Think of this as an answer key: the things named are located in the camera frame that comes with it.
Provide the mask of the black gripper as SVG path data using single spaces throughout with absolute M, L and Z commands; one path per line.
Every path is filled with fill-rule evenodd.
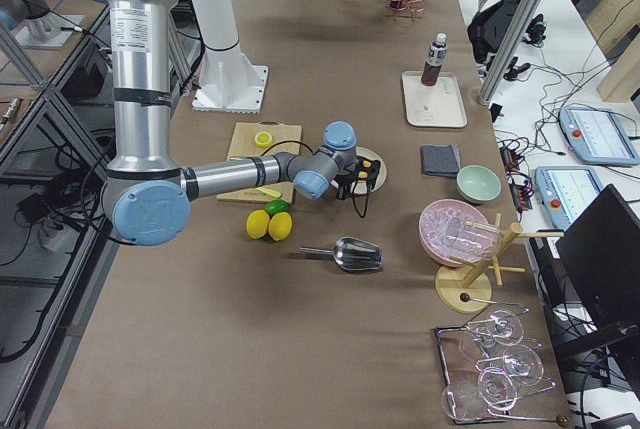
M 369 180 L 369 181 L 358 180 L 357 179 L 358 166 L 362 160 L 369 160 L 369 159 L 358 158 L 356 160 L 355 166 L 352 169 L 349 169 L 342 174 L 338 174 L 335 177 L 335 186 L 337 189 L 336 198 L 338 200 L 346 200 L 347 198 L 356 196 L 353 193 L 353 188 L 354 188 L 354 185 L 358 182 L 364 182 L 366 184 L 366 194 L 364 196 L 371 194 L 373 192 L 372 189 L 375 185 L 376 178 L 379 174 L 380 162 L 378 160 L 374 160 L 374 161 L 369 160 L 373 163 L 376 169 L 376 176 L 373 180 Z

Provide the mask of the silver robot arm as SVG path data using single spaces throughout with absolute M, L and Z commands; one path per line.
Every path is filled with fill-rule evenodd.
M 333 180 L 354 175 L 362 161 L 356 134 L 329 124 L 310 156 L 279 152 L 197 167 L 170 154 L 170 73 L 181 66 L 170 31 L 178 0 L 98 0 L 110 12 L 116 155 L 107 168 L 102 207 L 116 233 L 139 246 L 175 238 L 200 197 L 290 182 L 317 199 Z M 256 113 L 268 70 L 243 54 L 231 0 L 191 0 L 204 54 L 196 107 Z
M 72 33 L 81 33 L 82 15 L 55 13 L 45 0 L 1 0 L 1 26 L 18 32 L 17 42 L 31 49 L 62 48 Z

